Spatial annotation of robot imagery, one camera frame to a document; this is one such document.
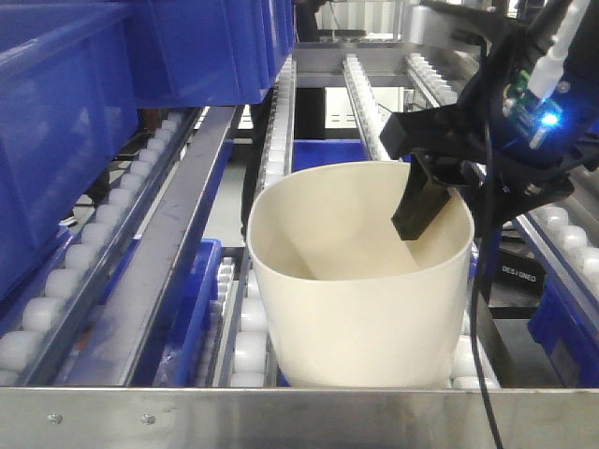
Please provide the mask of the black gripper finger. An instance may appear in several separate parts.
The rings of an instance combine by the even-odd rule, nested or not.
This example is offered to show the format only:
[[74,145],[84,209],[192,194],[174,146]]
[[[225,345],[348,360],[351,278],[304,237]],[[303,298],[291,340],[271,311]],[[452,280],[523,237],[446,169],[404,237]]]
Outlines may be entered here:
[[450,198],[449,187],[430,171],[426,156],[411,155],[408,178],[391,222],[403,241],[418,240]]

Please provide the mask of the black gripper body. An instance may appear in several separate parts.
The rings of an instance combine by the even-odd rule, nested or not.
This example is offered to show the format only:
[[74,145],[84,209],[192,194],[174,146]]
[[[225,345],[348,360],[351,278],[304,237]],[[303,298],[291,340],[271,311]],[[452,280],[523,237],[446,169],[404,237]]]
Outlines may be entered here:
[[561,125],[532,150],[502,113],[504,88],[520,70],[533,72],[561,21],[480,21],[456,30],[477,47],[480,63],[458,100],[418,112],[396,112],[381,141],[392,159],[426,156],[433,176],[471,193],[478,233],[573,192],[569,172],[598,166],[598,24],[583,21],[547,98],[562,108]]

